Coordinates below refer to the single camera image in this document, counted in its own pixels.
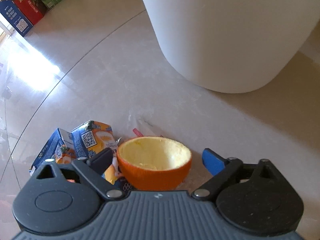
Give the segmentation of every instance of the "hollow orange half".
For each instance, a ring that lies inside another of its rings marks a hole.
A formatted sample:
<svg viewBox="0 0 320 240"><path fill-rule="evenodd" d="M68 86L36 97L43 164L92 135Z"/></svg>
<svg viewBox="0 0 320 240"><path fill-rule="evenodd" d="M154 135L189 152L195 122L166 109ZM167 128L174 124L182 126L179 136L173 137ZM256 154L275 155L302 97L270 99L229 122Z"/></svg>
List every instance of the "hollow orange half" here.
<svg viewBox="0 0 320 240"><path fill-rule="evenodd" d="M139 190L161 191L177 187L191 168L191 151L163 137L138 137L117 151L122 174Z"/></svg>

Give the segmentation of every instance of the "juice carton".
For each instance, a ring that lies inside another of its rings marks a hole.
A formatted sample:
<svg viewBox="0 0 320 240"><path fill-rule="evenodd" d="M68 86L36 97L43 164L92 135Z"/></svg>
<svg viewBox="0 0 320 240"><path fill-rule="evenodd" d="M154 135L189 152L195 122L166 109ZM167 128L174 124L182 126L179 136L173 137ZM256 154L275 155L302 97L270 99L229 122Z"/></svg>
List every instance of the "juice carton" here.
<svg viewBox="0 0 320 240"><path fill-rule="evenodd" d="M46 159L55 159L56 163L67 164L75 158L76 154L71 133L57 128L40 151L29 172L32 175Z"/></svg>
<svg viewBox="0 0 320 240"><path fill-rule="evenodd" d="M116 158L118 145L113 138L110 125L90 120L75 128L71 134L77 157L91 158L103 149L111 148L114 153L112 164L106 169L103 177L124 192L132 189L132 185L119 170Z"/></svg>

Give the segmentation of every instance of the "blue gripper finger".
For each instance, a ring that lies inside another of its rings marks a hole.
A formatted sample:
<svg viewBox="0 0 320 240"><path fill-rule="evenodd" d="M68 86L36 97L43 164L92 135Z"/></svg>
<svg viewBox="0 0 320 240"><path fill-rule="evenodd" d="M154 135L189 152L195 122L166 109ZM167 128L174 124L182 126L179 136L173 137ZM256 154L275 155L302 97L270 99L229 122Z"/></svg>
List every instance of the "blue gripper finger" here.
<svg viewBox="0 0 320 240"><path fill-rule="evenodd" d="M202 163L206 169L215 176L225 168L228 160L222 158L211 149L206 148L202 152Z"/></svg>

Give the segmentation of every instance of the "gray ribbed plate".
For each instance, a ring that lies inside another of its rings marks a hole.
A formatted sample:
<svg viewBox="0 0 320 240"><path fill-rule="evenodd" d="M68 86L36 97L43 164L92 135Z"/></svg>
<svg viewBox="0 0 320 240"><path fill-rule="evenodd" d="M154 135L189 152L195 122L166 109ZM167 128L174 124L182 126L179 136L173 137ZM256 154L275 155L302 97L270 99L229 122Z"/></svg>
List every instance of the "gray ribbed plate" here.
<svg viewBox="0 0 320 240"><path fill-rule="evenodd" d="M133 191L128 198L108 202L90 224L60 236L21 232L15 240L259 240L232 227L210 202L185 191ZM295 232L269 240L302 240Z"/></svg>

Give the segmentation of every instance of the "qr code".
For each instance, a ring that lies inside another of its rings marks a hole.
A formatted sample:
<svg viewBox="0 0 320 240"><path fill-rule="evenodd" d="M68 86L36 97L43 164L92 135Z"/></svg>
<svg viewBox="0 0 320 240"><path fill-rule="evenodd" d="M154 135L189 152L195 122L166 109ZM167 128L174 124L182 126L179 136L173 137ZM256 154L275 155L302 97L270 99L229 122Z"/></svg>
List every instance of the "qr code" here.
<svg viewBox="0 0 320 240"><path fill-rule="evenodd" d="M83 135L81 135L81 138L84 143L84 146L87 149L97 144L96 140L94 139L92 131L84 133Z"/></svg>
<svg viewBox="0 0 320 240"><path fill-rule="evenodd" d="M28 27L28 24L24 19L20 19L20 21L18 22L18 24L16 26L19 29L19 31L23 32L25 30L25 28Z"/></svg>

